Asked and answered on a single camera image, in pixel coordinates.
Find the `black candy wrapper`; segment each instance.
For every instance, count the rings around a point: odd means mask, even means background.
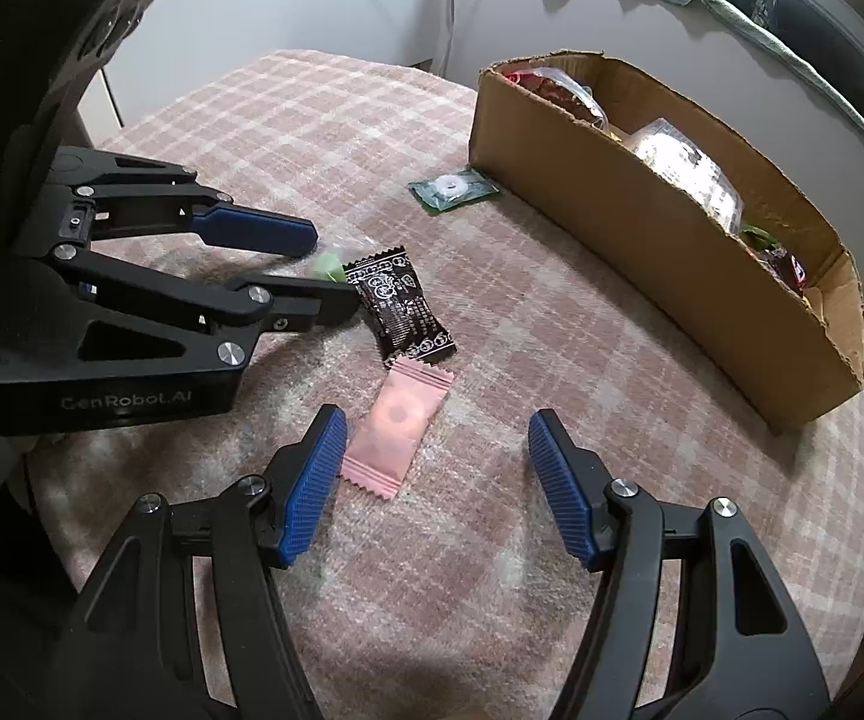
[[[402,247],[371,254],[343,266],[378,324],[378,343],[386,367],[401,354],[438,362],[456,352],[455,341],[422,294],[419,276]]]

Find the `table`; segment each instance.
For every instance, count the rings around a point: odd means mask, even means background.
[[[408,181],[464,165],[475,95],[435,76],[277,52],[146,119],[107,148],[194,166],[243,204],[305,215],[349,255],[404,245],[459,353],[455,383],[400,494],[342,482],[282,603],[327,717],[547,716],[596,578],[565,554],[525,454],[529,416],[558,410],[579,445],[656,498],[738,502],[805,618],[834,691],[864,630],[864,392],[772,435],[660,310],[512,196],[432,215]],[[306,263],[188,236],[104,242],[172,274],[224,281]],[[385,376],[362,322],[265,336],[228,415],[69,437],[30,463],[47,532],[83,584],[128,506],[215,495],[262,469],[320,403],[354,420]],[[664,687],[675,571],[640,701]],[[200,580],[208,565],[198,566]],[[200,593],[213,695],[231,700]]]

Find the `blue gripper pad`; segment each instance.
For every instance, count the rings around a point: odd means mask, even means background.
[[[285,565],[292,565],[312,543],[325,500],[339,474],[346,438],[346,415],[341,409],[336,409],[328,418],[285,503],[285,533],[278,546]]]
[[[592,541],[589,503],[540,413],[534,413],[529,420],[529,458],[539,474],[545,499],[565,542],[565,551],[589,568],[597,552]]]
[[[220,205],[193,215],[190,229],[210,247],[241,248],[287,257],[304,257],[319,240],[315,225],[307,218],[236,205]]]

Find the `green snack bag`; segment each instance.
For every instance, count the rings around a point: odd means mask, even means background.
[[[498,186],[471,167],[427,181],[414,181],[409,184],[409,189],[419,200],[436,211],[447,211],[464,202],[500,191]]]

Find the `pink checkered tablecloth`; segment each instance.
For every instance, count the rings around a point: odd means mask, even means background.
[[[864,631],[864,392],[773,436],[718,368],[595,255],[513,196],[441,215],[407,182],[464,165],[475,94],[420,71],[277,52],[106,147],[194,166],[245,205],[315,221],[351,254],[404,245],[459,353],[455,383],[400,494],[342,482],[311,551],[278,578],[327,717],[415,720],[463,707],[547,716],[596,579],[565,554],[525,453],[558,410],[579,445],[661,500],[736,500],[785,579],[834,692]],[[189,278],[307,263],[193,236],[102,251]],[[81,584],[130,504],[215,495],[297,440],[318,406],[354,421],[385,377],[361,320],[265,336],[228,415],[69,437],[32,460],[42,519]],[[208,566],[199,566],[200,580]],[[640,701],[664,688],[675,568]],[[232,699],[200,594],[213,694]]]

